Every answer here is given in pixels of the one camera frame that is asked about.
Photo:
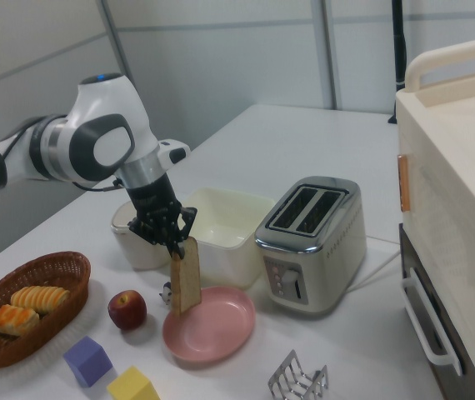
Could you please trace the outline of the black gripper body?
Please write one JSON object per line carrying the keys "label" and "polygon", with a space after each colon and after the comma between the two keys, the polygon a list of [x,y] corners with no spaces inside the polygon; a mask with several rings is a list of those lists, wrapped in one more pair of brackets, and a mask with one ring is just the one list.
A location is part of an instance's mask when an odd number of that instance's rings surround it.
{"label": "black gripper body", "polygon": [[127,188],[127,194],[136,210],[132,227],[151,225],[151,219],[166,224],[178,222],[180,206],[166,173],[148,185]]}

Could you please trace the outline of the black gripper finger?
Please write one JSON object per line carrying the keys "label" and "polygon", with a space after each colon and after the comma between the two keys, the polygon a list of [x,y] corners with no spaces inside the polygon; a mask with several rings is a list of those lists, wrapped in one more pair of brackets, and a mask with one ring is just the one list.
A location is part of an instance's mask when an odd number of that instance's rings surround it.
{"label": "black gripper finger", "polygon": [[162,245],[170,253],[178,251],[177,225],[166,218],[151,218],[144,222],[140,217],[135,217],[129,223],[129,230],[138,235],[144,241],[152,245]]}
{"label": "black gripper finger", "polygon": [[172,256],[177,254],[181,259],[184,259],[186,252],[184,242],[189,237],[197,212],[195,207],[181,207],[178,211],[176,220],[172,222]]}

